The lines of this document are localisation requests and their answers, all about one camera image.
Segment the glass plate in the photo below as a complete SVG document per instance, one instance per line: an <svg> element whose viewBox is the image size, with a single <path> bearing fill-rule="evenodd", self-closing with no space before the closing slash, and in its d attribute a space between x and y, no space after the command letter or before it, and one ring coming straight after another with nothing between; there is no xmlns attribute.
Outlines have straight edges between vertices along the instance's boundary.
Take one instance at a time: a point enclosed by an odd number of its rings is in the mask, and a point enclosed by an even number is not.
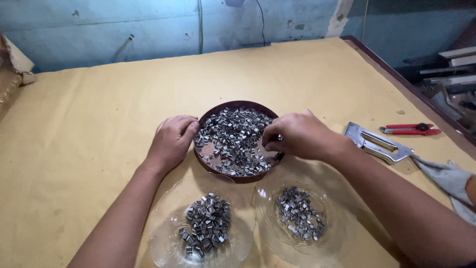
<svg viewBox="0 0 476 268"><path fill-rule="evenodd" d="M253 194L253 205L262 237L283 260L300 267L326 267L336 264L350 250L355 238L356 217L335 202L316 184L323 176L317 166L301 163L281 165L259 181ZM314 241L294 238L289 221L281 222L276 203L284 188L296 186L310 192L311 207L324 212L327 230Z"/></svg>
<svg viewBox="0 0 476 268"><path fill-rule="evenodd" d="M230 203L230 239L200 258L195 252L185 253L179 229L190 229L185 219L187 209L208 193ZM149 224L150 254L162 268L238 267L251 249L254 228L255 212L243 188L223 175L189 176L178 181L157 202Z"/></svg>

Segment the peeling paint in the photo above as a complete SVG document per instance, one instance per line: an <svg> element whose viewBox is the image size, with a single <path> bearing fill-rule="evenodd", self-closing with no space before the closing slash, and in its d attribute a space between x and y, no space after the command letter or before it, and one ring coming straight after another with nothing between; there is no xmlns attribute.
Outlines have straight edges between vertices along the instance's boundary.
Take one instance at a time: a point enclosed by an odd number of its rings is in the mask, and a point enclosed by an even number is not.
<svg viewBox="0 0 476 268"><path fill-rule="evenodd" d="M329 26L327 28L326 38L327 37L338 37L342 34L344 26L347 24L349 19L347 15L349 14L350 8L354 0L339 0L337 2L336 10L334 15L330 18Z"/></svg>

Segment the electrical wire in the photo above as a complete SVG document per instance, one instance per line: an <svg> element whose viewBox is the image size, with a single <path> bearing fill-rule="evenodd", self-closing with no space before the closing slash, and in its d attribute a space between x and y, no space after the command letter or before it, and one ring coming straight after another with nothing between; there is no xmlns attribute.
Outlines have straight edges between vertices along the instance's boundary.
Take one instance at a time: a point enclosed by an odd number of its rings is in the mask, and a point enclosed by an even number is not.
<svg viewBox="0 0 476 268"><path fill-rule="evenodd" d="M368 7L368 0L367 0L367 4L365 4L364 24L362 25L362 39L361 39L362 44L364 43L365 19L367 18L367 7Z"/></svg>
<svg viewBox="0 0 476 268"><path fill-rule="evenodd" d="M198 31L200 33L200 47L198 53L203 53L203 12L202 12L202 0L198 0Z"/></svg>
<svg viewBox="0 0 476 268"><path fill-rule="evenodd" d="M256 0L256 3L258 3L259 10L261 10L261 20L263 20L263 28L261 29L261 35L263 36L263 46L266 46L266 40L265 40L265 15L263 15L263 9L261 8L261 5L259 4L258 0Z"/></svg>

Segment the gray cloth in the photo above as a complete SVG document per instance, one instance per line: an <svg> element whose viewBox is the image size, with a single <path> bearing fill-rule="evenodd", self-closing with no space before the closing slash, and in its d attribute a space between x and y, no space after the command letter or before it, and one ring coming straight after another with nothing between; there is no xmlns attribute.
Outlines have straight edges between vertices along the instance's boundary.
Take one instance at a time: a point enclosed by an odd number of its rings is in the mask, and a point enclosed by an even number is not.
<svg viewBox="0 0 476 268"><path fill-rule="evenodd" d="M433 163L412 155L413 162L438 186L450 195L455 212L468 223L476 226L476 214L468 208L473 206L465 187L473 173L460 169L449 160L448 164Z"/></svg>

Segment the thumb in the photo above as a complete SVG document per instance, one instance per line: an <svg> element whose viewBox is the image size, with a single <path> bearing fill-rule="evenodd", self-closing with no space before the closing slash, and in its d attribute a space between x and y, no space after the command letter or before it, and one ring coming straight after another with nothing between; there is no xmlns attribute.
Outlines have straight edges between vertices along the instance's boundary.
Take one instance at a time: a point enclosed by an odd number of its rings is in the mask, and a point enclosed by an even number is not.
<svg viewBox="0 0 476 268"><path fill-rule="evenodd" d="M199 124L198 122L193 122L188 125L187 130L182 135L181 140L186 143L191 143L195 135L197 135Z"/></svg>
<svg viewBox="0 0 476 268"><path fill-rule="evenodd" d="M267 152L286 152L287 151L287 143L286 141L277 141L277 142L269 142L265 146L265 150Z"/></svg>

